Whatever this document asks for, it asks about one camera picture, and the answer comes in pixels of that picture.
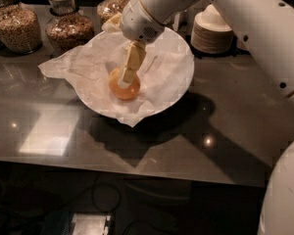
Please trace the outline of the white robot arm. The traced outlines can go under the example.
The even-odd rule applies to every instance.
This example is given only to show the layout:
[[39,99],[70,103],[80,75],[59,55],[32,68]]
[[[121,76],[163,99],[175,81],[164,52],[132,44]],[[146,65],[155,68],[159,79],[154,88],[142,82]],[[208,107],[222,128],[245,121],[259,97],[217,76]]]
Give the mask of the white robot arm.
[[[130,40],[118,86],[131,85],[145,58],[145,46],[165,29],[169,16],[198,0],[130,0],[117,30]],[[209,0],[245,43],[269,79],[294,103],[294,8],[282,0]],[[294,235],[294,141],[277,161],[263,201],[257,235]]]

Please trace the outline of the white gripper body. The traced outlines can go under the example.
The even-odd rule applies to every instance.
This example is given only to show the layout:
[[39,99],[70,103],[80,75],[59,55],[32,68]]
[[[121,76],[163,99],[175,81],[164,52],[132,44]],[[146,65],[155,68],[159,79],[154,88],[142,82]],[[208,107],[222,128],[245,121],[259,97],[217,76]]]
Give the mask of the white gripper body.
[[165,27],[148,14],[141,0],[129,0],[122,10],[121,30],[123,36],[131,41],[151,44]]

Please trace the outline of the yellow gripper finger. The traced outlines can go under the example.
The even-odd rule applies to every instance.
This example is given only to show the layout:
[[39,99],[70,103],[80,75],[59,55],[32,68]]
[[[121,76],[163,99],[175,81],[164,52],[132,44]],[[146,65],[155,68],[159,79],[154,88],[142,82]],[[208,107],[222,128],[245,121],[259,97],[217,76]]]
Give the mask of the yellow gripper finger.
[[119,86],[121,88],[127,88],[134,80],[145,59],[145,48],[146,45],[140,41],[131,41],[123,48],[119,74]]
[[121,31],[122,14],[117,13],[108,19],[103,25],[102,30],[108,33]]

